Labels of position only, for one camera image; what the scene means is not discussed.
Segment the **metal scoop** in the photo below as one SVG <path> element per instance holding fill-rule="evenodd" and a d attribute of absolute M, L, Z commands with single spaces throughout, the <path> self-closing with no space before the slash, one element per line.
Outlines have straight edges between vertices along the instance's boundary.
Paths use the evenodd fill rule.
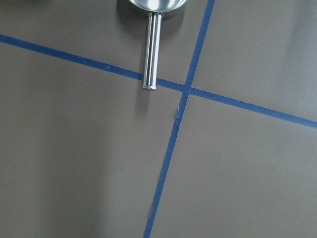
<path fill-rule="evenodd" d="M 139 15 L 147 18 L 147 38 L 144 56 L 142 89 L 157 89 L 157 71 L 161 25 L 185 8 L 186 0 L 129 0 L 129 6 Z"/>

